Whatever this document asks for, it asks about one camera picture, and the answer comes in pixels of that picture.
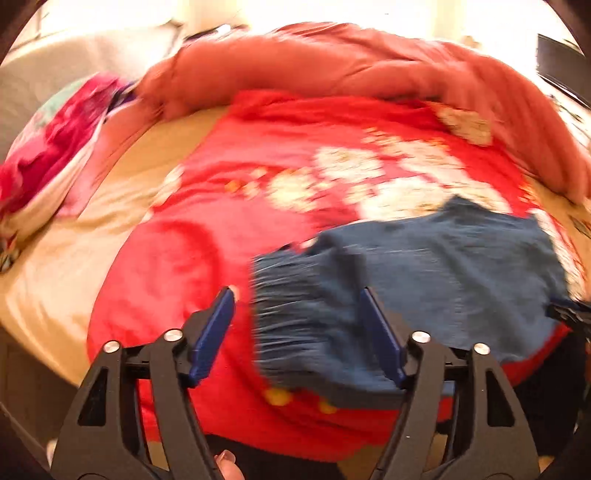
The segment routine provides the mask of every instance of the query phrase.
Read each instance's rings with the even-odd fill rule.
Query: blue cloth
[[[255,259],[255,341],[262,374],[343,408],[398,408],[356,316],[364,286],[414,330],[444,345],[487,343],[500,362],[535,354],[556,323],[550,297],[567,297],[564,270],[534,218],[450,199],[438,212],[322,232],[302,254]]]

